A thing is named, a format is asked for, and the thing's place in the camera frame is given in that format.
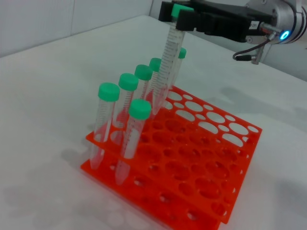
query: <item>centrifuge tube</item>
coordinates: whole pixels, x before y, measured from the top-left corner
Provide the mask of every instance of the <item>centrifuge tube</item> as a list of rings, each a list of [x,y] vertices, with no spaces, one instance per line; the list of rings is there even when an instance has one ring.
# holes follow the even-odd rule
[[[102,83],[98,92],[99,106],[94,128],[94,140],[106,142],[109,136],[115,102],[119,98],[119,87],[113,83]],[[103,160],[105,150],[92,144],[90,164],[92,169],[97,169]]]
[[[147,65],[138,65],[134,75],[139,79],[138,92],[135,99],[145,99],[148,83],[153,75],[153,70]]]
[[[176,61],[176,65],[175,65],[175,69],[174,69],[174,74],[171,77],[171,79],[169,81],[169,84],[168,84],[168,89],[171,89],[172,86],[175,84],[175,81],[176,81],[177,76],[179,74],[179,70],[180,70],[180,67],[181,67],[182,60],[186,57],[186,54],[187,54],[187,50],[185,48],[181,48],[179,56],[178,56],[178,59]]]
[[[149,82],[149,86],[147,88],[146,92],[146,100],[149,101],[150,105],[152,106],[154,103],[154,88],[157,86],[156,81],[158,78],[158,72],[161,65],[161,59],[160,58],[152,58],[149,63],[149,67],[153,70],[152,79]]]
[[[134,157],[145,121],[149,118],[150,112],[151,106],[148,101],[135,99],[131,102],[129,109],[130,116],[120,152],[124,158],[132,159]],[[129,172],[130,166],[123,161],[118,161],[115,172],[116,183],[118,185],[122,184],[128,177]]]
[[[138,87],[138,78],[131,73],[123,73],[118,85],[120,87],[119,100],[115,103],[113,126],[123,129],[129,117],[129,108],[132,101],[133,94]],[[112,141],[120,145],[123,138],[123,131],[115,131],[115,136],[111,136]]]
[[[176,60],[182,46],[184,31],[176,29],[176,21],[179,16],[180,10],[193,11],[192,8],[174,4],[172,10],[173,21],[170,24],[170,29],[167,36],[166,45],[162,55],[161,66],[158,73],[158,79],[156,81],[156,87],[154,90],[154,97],[156,98],[153,104],[153,114],[156,115],[168,93],[169,78],[173,76]]]

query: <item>white table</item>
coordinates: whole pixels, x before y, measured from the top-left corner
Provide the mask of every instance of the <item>white table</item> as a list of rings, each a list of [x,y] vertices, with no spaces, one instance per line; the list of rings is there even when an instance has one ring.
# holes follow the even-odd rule
[[[98,85],[160,57],[168,26],[140,16],[0,59],[0,228],[155,230],[79,170]],[[186,34],[176,85],[261,128],[221,230],[305,230],[307,82]]]

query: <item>test tube rack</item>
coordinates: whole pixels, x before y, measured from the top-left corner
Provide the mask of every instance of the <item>test tube rack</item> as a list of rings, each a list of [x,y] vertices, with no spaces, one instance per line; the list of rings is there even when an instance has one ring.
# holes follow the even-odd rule
[[[81,168],[175,230],[217,230],[227,223],[261,135],[261,128],[177,88],[145,123],[133,159],[120,146],[88,141],[105,149],[97,170]],[[118,161],[131,166],[122,185]]]

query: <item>white wall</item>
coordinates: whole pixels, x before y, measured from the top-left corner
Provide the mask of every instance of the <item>white wall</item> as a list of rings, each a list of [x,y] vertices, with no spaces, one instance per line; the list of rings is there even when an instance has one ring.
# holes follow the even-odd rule
[[[149,15],[152,0],[0,0],[0,57]]]
[[[223,4],[241,5],[241,6],[244,6],[248,2],[248,0],[210,0],[210,1],[223,3]],[[161,2],[162,0],[153,0],[153,6],[150,12],[150,16],[154,18],[159,17]],[[236,52],[251,47],[250,44],[237,43],[222,37],[207,36],[205,34],[201,34],[198,32],[192,32],[192,34]],[[273,68],[279,69],[283,72],[286,72],[288,74],[291,74],[295,77],[307,81],[306,48],[307,48],[307,32],[305,34],[305,39],[303,42],[296,42],[288,45],[266,46],[261,61],[266,65],[269,65]]]

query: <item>black cable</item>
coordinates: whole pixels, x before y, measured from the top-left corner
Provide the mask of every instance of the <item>black cable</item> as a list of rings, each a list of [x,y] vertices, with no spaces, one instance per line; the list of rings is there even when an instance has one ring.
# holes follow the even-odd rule
[[[262,46],[265,46],[265,45],[268,44],[270,41],[271,41],[270,39],[267,39],[265,42],[262,42],[262,43],[260,43],[259,45],[254,46],[254,47],[252,47],[252,48],[250,48],[250,49],[246,49],[246,50],[242,50],[242,51],[236,52],[236,53],[232,56],[232,58],[233,58],[234,60],[236,60],[236,61],[250,61],[250,60],[251,60],[251,55],[242,55],[242,56],[238,56],[238,57],[237,57],[237,55],[245,54],[245,53],[248,53],[248,52],[253,51],[253,50],[255,50],[255,49],[258,49],[258,48],[260,48],[260,47],[262,47]]]

